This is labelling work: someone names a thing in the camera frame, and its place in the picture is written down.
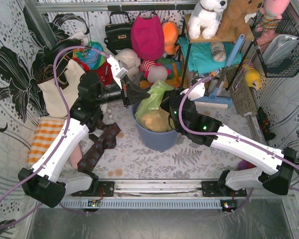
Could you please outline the green trash bag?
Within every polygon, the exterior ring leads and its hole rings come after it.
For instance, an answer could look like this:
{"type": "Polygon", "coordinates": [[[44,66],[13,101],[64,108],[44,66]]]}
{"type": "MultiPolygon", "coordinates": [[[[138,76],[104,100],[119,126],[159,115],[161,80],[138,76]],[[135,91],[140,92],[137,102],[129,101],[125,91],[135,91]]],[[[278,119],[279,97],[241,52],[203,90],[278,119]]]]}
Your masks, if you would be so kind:
{"type": "Polygon", "coordinates": [[[134,114],[137,123],[153,132],[172,131],[169,125],[169,115],[161,108],[165,92],[174,90],[174,87],[163,81],[155,82],[148,90],[149,98],[140,102],[134,114]]]}

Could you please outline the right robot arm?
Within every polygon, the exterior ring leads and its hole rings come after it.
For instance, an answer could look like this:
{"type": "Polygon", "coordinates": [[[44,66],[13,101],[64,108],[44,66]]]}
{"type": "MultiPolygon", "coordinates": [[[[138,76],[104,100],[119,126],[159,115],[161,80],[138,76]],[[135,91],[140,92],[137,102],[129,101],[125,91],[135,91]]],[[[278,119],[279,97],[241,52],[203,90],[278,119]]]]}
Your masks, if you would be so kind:
{"type": "Polygon", "coordinates": [[[296,159],[294,149],[280,150],[263,145],[215,118],[199,114],[195,103],[184,99],[178,89],[166,91],[160,106],[170,114],[168,121],[172,128],[193,143],[222,149],[253,164],[251,169],[224,170],[215,189],[206,196],[232,196],[245,188],[264,188],[277,195],[288,193],[296,159]]]}

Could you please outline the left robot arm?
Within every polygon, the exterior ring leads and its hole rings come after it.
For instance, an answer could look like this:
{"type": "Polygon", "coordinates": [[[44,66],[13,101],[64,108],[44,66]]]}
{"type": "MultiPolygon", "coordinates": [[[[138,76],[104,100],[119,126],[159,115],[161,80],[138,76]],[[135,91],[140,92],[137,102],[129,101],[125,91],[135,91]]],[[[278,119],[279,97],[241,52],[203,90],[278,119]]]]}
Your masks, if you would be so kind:
{"type": "Polygon", "coordinates": [[[30,168],[21,169],[18,178],[26,195],[54,208],[64,196],[94,196],[100,192],[99,178],[92,172],[93,162],[84,162],[78,173],[60,176],[69,156],[88,133],[103,119],[102,104],[122,100],[125,107],[147,99],[146,90],[124,76],[114,86],[105,87],[95,72],[84,73],[78,85],[78,98],[69,118],[44,155],[30,168]]]}

